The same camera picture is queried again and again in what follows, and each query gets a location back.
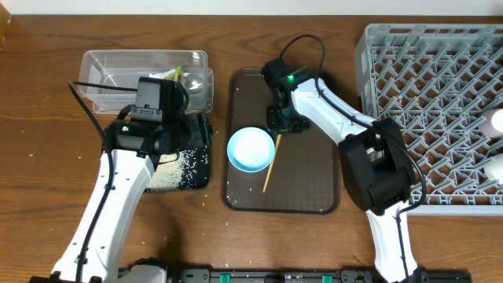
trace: wooden surface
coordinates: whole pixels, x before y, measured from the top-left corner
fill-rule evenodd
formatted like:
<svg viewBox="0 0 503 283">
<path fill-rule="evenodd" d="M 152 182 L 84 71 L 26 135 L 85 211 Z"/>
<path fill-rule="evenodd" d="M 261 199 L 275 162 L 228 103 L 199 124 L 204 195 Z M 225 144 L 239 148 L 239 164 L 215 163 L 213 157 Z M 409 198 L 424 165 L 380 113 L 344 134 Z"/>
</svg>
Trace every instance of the wooden surface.
<svg viewBox="0 0 503 283">
<path fill-rule="evenodd" d="M 372 266 L 365 214 L 343 192 L 328 216 L 235 212 L 220 199 L 231 74 L 261 67 L 301 33 L 321 36 L 335 93 L 356 105 L 353 50 L 376 22 L 503 23 L 467 17 L 21 17 L 0 52 L 0 281 L 49 275 L 69 244 L 99 167 L 100 139 L 68 90 L 87 50 L 205 50 L 215 72 L 215 136 L 206 189 L 144 194 L 121 264 L 159 256 L 169 263 L 327 270 Z M 292 46 L 300 64 L 319 48 Z M 99 116 L 105 126 L 111 116 Z M 410 217 L 416 261 L 467 270 L 475 282 L 503 280 L 503 218 Z"/>
</svg>

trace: brown tray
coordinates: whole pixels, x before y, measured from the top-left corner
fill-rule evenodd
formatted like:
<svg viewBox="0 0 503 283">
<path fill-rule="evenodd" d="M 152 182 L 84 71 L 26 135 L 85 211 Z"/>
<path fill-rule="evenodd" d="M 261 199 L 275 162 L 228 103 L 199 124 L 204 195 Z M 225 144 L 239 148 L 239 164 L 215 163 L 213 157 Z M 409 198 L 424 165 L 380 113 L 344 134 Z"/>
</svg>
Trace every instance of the brown tray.
<svg viewBox="0 0 503 283">
<path fill-rule="evenodd" d="M 267 130 L 266 107 L 272 94 L 259 69 L 233 76 L 227 141 L 244 127 Z M 339 157 L 335 146 L 314 123 L 302 134 L 283 134 L 267 190 L 268 167 L 256 173 L 237 170 L 226 158 L 222 199 L 233 210 L 326 214 L 339 204 Z"/>
</svg>

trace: gray dish rack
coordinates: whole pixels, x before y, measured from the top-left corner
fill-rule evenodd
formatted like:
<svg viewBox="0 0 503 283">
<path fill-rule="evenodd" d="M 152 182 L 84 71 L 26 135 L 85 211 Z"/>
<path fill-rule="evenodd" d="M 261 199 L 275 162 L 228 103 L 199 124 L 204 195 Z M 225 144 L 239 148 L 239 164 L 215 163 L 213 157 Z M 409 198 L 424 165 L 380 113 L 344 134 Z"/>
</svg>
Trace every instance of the gray dish rack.
<svg viewBox="0 0 503 283">
<path fill-rule="evenodd" d="M 503 25 L 370 24 L 354 59 L 363 112 L 393 118 L 426 175 L 410 214 L 503 215 L 503 186 L 483 171 L 503 138 L 478 128 L 503 108 Z"/>
</svg>

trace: light blue bowl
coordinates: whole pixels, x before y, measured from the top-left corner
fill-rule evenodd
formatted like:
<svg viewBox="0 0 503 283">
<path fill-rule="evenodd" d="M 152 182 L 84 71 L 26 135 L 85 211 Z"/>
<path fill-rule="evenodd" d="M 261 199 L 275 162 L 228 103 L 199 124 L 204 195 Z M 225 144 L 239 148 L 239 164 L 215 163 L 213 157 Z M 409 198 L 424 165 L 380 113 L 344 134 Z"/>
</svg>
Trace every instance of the light blue bowl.
<svg viewBox="0 0 503 283">
<path fill-rule="evenodd" d="M 273 160 L 274 142 L 264 130 L 246 127 L 230 138 L 227 156 L 235 168 L 248 173 L 258 172 Z"/>
</svg>

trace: wooden chopstick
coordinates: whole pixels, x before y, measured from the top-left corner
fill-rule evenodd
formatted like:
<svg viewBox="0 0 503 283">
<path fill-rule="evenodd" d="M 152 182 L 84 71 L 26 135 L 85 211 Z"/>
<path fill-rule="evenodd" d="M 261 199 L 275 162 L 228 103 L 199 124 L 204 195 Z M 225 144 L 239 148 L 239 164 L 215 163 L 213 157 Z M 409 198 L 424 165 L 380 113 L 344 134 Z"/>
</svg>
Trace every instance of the wooden chopstick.
<svg viewBox="0 0 503 283">
<path fill-rule="evenodd" d="M 276 159 L 277 148 L 280 146 L 280 140 L 281 140 L 281 135 L 279 134 L 276 137 L 276 145 L 274 146 L 274 156 L 273 156 L 273 160 L 270 162 L 269 170 L 267 171 L 266 183 L 264 184 L 264 190 L 262 191 L 262 193 L 266 192 L 267 183 L 269 183 L 270 172 L 273 170 L 274 160 Z"/>
</svg>

